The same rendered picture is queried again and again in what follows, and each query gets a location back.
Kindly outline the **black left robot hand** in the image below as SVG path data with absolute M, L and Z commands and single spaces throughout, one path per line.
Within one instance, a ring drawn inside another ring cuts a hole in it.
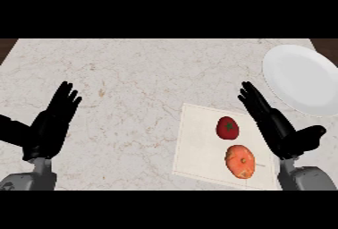
M 51 159 L 59 153 L 79 102 L 78 91 L 63 81 L 31 125 L 0 114 L 0 141 L 22 147 L 23 161 L 37 157 Z

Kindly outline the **orange squash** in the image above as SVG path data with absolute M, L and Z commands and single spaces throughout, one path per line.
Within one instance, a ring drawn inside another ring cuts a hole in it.
M 255 157 L 243 145 L 231 145 L 225 151 L 225 166 L 239 179 L 249 179 L 255 172 Z

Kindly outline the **red tomato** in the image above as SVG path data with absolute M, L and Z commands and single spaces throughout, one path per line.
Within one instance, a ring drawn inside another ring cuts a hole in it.
M 239 136 L 239 126 L 234 120 L 228 116 L 223 116 L 218 119 L 217 135 L 223 140 L 234 140 Z

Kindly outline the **white rectangular placemat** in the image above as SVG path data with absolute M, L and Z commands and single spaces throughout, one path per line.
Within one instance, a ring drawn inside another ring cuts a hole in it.
M 217 135 L 223 116 L 228 116 L 239 126 L 234 140 L 223 140 Z M 248 147 L 255 157 L 255 171 L 248 179 L 236 178 L 225 166 L 225 151 L 231 145 Z M 181 106 L 172 173 L 240 190 L 279 189 L 274 156 L 248 114 L 190 104 Z

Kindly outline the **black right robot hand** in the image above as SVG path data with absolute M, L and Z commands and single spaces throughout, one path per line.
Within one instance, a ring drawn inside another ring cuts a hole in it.
M 268 105 L 254 84 L 243 81 L 242 86 L 237 98 L 254 118 L 271 153 L 280 160 L 299 157 L 318 147 L 326 128 L 321 125 L 311 125 L 296 130 L 280 110 Z

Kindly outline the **white round plate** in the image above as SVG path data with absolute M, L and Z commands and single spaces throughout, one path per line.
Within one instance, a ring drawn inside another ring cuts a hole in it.
M 317 51 L 279 45 L 261 67 L 268 88 L 292 109 L 317 117 L 338 115 L 338 67 Z

